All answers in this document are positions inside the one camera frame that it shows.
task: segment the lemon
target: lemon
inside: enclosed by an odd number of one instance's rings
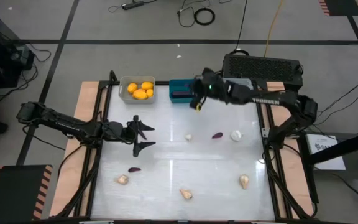
[[[138,100],[145,100],[147,99],[147,94],[145,91],[136,90],[132,97]]]
[[[136,91],[136,89],[137,89],[136,83],[129,84],[128,88],[127,88],[128,93],[130,93],[130,94],[133,94]]]
[[[153,88],[153,83],[150,82],[143,82],[142,83],[142,89],[149,90]]]
[[[150,98],[153,96],[153,89],[149,89],[146,91],[147,96]]]

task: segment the blue box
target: blue box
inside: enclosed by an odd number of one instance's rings
[[[191,94],[190,86],[193,84],[194,79],[179,79],[179,80],[170,80],[169,81],[169,98],[172,103],[190,103],[191,99],[193,99],[193,95]],[[188,95],[184,95],[183,98],[179,96],[173,96],[173,92],[181,92],[186,93],[188,91]]]

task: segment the caution stripe mat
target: caution stripe mat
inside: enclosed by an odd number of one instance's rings
[[[319,0],[326,16],[358,16],[356,0]]]
[[[52,166],[0,167],[0,223],[41,219]]]

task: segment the floor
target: floor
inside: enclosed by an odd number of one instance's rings
[[[216,20],[210,26],[184,28],[178,24],[176,14],[181,7],[179,0],[159,0],[130,11],[108,12],[108,7],[124,2],[0,0],[0,18],[21,39],[52,52],[48,61],[37,63],[39,77],[30,87],[13,93],[0,104],[0,120],[9,125],[8,132],[0,135],[0,165],[14,165],[22,149],[25,134],[16,121],[21,103],[41,99],[48,107],[73,115],[81,82],[106,80],[112,69],[119,78],[152,75],[157,80],[192,78],[204,67],[220,69],[224,54],[235,46],[244,7],[240,0],[227,4],[212,0],[210,8]],[[263,56],[264,40],[278,4],[273,0],[249,0],[239,48]],[[201,14],[201,20],[207,16]],[[358,27],[358,17],[353,18]],[[184,12],[181,21],[191,23],[191,15]],[[286,0],[271,39],[276,41],[271,41],[267,56],[299,60],[305,68],[300,93],[314,98],[320,108],[358,83],[355,32],[347,17],[325,16],[318,0]],[[47,56],[35,53],[40,58]],[[358,89],[330,111],[348,105],[357,96]],[[358,133],[358,101],[320,128]],[[42,126],[35,135],[61,147],[67,142],[64,135]],[[34,139],[25,164],[51,164],[57,168],[62,159],[63,151]],[[350,182],[358,190],[358,180]],[[48,217],[55,185],[53,173],[43,217]],[[316,175],[316,185],[318,218],[358,223],[357,195],[329,175]]]

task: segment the red onion piece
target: red onion piece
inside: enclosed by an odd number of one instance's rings
[[[131,168],[129,168],[129,170],[128,170],[128,172],[136,172],[136,171],[141,171],[141,168],[131,167]]]
[[[212,139],[220,138],[223,136],[223,133],[216,133],[212,136]]]

